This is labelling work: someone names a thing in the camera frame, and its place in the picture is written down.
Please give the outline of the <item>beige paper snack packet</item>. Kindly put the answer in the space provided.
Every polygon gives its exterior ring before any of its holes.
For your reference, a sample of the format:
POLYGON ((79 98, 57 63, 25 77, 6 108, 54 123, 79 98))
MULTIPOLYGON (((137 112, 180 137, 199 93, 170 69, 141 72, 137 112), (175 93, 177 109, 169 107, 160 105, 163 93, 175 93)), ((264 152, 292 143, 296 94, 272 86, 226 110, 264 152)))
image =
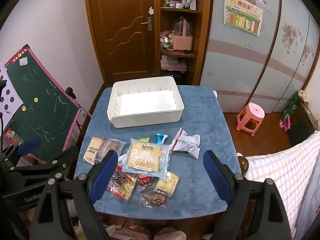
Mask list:
POLYGON ((92 137, 83 156, 84 162, 94 165, 97 152, 104 140, 104 137, 92 137))

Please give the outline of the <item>white crinkled snack packet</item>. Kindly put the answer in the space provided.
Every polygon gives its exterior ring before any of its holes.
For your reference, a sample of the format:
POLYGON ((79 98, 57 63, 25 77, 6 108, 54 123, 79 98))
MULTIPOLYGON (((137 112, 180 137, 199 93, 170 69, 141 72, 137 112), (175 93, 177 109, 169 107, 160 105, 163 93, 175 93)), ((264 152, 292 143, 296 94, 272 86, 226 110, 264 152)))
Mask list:
POLYGON ((180 128, 170 144, 171 152, 187 152, 195 159, 199 158, 201 136, 188 135, 185 130, 180 128))

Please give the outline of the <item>small red snack packet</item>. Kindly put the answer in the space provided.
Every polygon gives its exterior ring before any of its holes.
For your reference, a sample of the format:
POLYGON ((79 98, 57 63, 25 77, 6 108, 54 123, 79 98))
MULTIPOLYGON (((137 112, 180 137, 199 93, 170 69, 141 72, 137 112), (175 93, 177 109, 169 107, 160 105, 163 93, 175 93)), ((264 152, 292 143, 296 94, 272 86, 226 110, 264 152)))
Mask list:
POLYGON ((138 182, 140 186, 146 187, 152 184, 153 178, 143 174, 138 174, 138 182))

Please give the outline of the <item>clear packet mixed nuts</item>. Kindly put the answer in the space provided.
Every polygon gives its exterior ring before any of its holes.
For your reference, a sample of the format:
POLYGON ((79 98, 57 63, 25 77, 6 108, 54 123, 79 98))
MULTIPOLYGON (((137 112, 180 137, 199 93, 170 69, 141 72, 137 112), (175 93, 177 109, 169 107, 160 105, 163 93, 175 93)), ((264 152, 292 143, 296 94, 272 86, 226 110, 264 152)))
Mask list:
POLYGON ((149 189, 140 193, 140 203, 146 207, 166 207, 168 205, 166 196, 163 193, 149 189))

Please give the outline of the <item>mountain print cake packet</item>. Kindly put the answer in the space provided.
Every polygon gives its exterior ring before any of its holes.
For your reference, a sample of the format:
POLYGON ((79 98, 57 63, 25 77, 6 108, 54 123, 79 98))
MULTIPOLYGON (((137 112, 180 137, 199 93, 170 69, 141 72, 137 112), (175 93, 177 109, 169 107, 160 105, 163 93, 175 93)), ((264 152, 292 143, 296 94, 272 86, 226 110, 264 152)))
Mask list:
POLYGON ((131 139, 122 171, 164 179, 170 163, 170 146, 131 139))

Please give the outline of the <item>green small snack packet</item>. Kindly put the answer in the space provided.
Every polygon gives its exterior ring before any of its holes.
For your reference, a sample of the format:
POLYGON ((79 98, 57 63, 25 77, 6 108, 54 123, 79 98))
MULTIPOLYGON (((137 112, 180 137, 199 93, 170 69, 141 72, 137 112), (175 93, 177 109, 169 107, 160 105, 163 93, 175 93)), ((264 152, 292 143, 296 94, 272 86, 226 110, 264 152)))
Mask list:
POLYGON ((150 138, 139 138, 138 140, 142 142, 149 142, 150 138))

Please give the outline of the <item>red-edged mixed cracker packet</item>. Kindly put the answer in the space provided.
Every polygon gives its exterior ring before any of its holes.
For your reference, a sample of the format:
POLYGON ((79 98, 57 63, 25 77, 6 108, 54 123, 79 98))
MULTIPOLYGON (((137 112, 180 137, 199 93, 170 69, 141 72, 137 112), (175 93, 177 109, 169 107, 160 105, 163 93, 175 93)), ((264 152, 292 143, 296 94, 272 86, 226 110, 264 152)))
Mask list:
POLYGON ((136 185, 137 178, 123 172, 118 165, 106 189, 117 199, 123 202, 128 202, 135 190, 136 185))

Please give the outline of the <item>blue foil candy packet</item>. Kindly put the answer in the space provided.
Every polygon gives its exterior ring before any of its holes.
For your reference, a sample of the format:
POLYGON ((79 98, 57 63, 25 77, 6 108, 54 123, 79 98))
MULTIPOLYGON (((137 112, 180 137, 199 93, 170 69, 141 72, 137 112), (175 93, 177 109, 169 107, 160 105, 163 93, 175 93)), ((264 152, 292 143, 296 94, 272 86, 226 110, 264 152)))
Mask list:
POLYGON ((168 135, 162 133, 155 133, 155 140, 154 144, 156 145, 163 145, 165 140, 167 139, 168 135))

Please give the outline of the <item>clear packet yellow crackers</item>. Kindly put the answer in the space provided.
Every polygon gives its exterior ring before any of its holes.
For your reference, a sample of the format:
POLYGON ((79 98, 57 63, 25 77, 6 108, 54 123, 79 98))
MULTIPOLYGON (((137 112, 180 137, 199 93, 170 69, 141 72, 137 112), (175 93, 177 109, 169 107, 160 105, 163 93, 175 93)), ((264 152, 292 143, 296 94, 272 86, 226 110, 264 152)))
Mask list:
POLYGON ((159 179, 157 181, 157 184, 155 186, 155 190, 157 192, 163 193, 169 197, 171 197, 178 185, 179 182, 179 176, 172 173, 172 172, 166 172, 164 179, 159 179))

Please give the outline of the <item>clear packet brown biscuits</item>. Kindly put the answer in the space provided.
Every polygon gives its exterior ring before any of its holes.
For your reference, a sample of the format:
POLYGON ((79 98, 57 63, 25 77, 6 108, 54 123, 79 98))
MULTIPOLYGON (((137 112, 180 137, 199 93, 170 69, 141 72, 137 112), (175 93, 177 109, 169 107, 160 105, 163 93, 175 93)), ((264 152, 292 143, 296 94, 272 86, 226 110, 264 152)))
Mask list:
POLYGON ((115 151, 118 157, 121 156, 124 146, 127 143, 118 139, 105 139, 98 148, 95 161, 101 162, 109 151, 115 151))

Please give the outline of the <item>dark wooden cabinet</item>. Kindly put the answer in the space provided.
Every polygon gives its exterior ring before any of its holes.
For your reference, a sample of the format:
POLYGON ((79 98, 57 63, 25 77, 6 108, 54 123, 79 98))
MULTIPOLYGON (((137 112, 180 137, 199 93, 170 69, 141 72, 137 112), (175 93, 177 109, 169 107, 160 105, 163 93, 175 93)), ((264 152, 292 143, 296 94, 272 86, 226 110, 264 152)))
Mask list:
POLYGON ((308 139, 318 129, 317 121, 309 107, 304 103, 300 104, 297 110, 290 116, 290 122, 291 127, 287 133, 292 146, 308 139))

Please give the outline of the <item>blue fuzzy table cloth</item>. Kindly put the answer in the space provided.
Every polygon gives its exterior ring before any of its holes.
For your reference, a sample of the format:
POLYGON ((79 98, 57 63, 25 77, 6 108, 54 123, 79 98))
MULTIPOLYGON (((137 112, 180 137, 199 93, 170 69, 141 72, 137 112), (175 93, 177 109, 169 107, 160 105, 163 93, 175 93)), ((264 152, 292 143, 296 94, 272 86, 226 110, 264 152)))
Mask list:
POLYGON ((211 150, 234 173, 235 147, 213 90, 178 88, 184 110, 178 122, 116 128, 107 117, 110 88, 103 91, 82 143, 76 174, 87 173, 108 150, 119 154, 95 209, 141 219, 185 219, 225 211, 204 168, 211 150))

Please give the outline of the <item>brown wooden door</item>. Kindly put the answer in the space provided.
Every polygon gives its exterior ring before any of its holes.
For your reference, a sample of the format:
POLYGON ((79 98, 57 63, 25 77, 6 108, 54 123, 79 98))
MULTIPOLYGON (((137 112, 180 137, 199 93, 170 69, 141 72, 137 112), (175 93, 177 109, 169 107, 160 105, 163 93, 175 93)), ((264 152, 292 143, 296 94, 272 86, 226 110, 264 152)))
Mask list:
POLYGON ((154 0, 86 0, 94 49, 104 83, 156 74, 154 0), (152 31, 141 25, 152 18, 152 31))

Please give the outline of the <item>folded pink cloths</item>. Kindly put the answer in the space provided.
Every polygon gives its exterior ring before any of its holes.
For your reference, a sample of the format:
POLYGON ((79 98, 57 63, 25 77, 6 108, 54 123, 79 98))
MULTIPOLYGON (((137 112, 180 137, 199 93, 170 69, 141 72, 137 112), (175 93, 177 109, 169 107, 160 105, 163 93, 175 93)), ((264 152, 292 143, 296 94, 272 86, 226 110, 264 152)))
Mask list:
POLYGON ((162 55, 161 69, 167 71, 179 71, 184 73, 187 71, 187 64, 183 58, 162 55))

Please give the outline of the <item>white orange snack bar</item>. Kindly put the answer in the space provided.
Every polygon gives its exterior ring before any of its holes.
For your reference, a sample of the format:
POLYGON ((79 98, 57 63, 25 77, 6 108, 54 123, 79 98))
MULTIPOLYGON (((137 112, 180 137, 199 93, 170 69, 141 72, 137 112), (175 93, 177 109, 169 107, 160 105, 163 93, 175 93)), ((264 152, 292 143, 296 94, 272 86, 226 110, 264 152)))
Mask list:
POLYGON ((123 165, 126 163, 127 158, 128 158, 128 154, 127 154, 127 153, 121 155, 121 156, 118 158, 118 166, 119 166, 120 168, 122 168, 123 165))

